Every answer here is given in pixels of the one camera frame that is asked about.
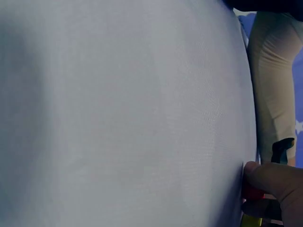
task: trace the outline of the white cloth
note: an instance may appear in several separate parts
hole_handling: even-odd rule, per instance
[[[238,226],[237,23],[214,0],[2,1],[0,226]]]

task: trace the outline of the light blue fabric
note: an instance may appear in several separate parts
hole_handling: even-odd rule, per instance
[[[249,37],[252,29],[253,21],[256,14],[250,13],[247,16],[239,16],[246,35]],[[297,55],[293,63],[293,78],[294,78],[294,92],[295,92],[295,112],[296,112],[296,133],[298,137],[297,141],[297,161],[298,167],[303,167],[303,50]]]

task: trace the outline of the black object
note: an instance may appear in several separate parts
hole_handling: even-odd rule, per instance
[[[294,138],[286,138],[273,144],[271,162],[287,164],[286,151],[294,145]]]

